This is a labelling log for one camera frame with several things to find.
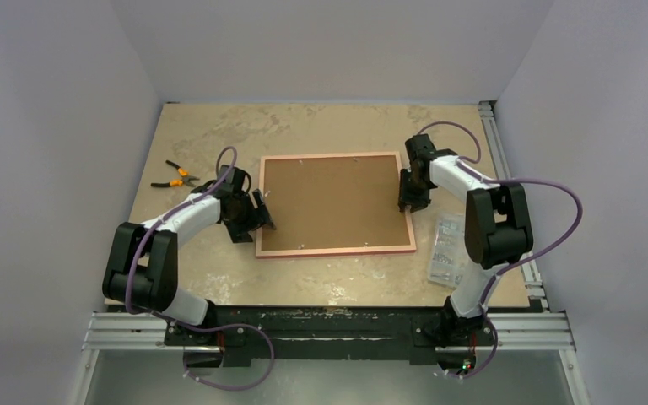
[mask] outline wall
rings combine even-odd
[[[158,112],[108,2],[0,1],[0,403],[64,403]]]
[[[164,100],[497,99],[552,0],[111,0]]]
[[[648,403],[648,2],[556,1],[496,113],[514,174],[568,183],[585,204],[540,268],[593,403]],[[530,193],[543,246],[571,201]]]

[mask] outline cork board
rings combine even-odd
[[[416,251],[398,211],[398,152],[262,157],[260,189],[277,225],[257,231],[257,257]]]

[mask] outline pliers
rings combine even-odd
[[[199,177],[190,175],[189,173],[187,173],[187,170],[181,168],[180,165],[178,165],[177,163],[171,160],[166,160],[165,163],[177,169],[177,172],[180,174],[180,179],[172,180],[169,183],[150,183],[151,187],[166,188],[166,187],[182,186],[183,184],[189,187],[194,187],[195,185],[192,184],[192,181],[200,180]]]

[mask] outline robotic arm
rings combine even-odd
[[[223,165],[219,172],[227,168]],[[202,198],[208,185],[195,188],[186,199],[190,202],[187,208],[167,220],[160,216],[142,224],[118,226],[103,278],[103,295],[125,302],[128,273],[138,244],[148,230],[163,221],[143,250],[148,255],[147,264],[138,261],[132,303],[190,325],[202,325],[212,303],[178,286],[177,250],[212,224],[224,224],[233,243],[252,242],[249,232],[263,225],[274,228],[260,191],[252,192],[253,203],[249,191],[244,190],[248,178],[245,171],[233,167],[212,195]]]
[[[450,149],[437,150],[427,134],[406,141],[410,169],[401,170],[398,207],[414,213],[429,206],[429,191],[444,187],[466,204],[465,242],[471,265],[461,285],[446,301],[449,331],[483,321],[496,272],[520,261],[532,249],[533,237],[526,194],[520,183],[495,185],[462,162]],[[495,214],[505,216],[496,221]]]

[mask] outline table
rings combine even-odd
[[[475,105],[165,104],[130,221],[154,218],[190,192],[150,187],[173,176],[166,159],[202,181],[214,178],[217,155],[228,145],[237,148],[237,166],[253,179],[263,155],[398,151],[407,165],[404,141],[438,120],[470,128],[483,147],[475,167],[494,176]],[[439,149],[475,155],[473,142],[457,128],[436,127],[429,134]],[[464,204],[441,189],[431,199],[413,215],[415,254],[256,259],[254,244],[234,245],[224,226],[210,226],[180,249],[180,286],[221,305],[442,305],[451,289],[429,282],[426,274],[435,222],[441,211],[463,213]],[[528,306],[521,272],[502,278],[490,304]]]

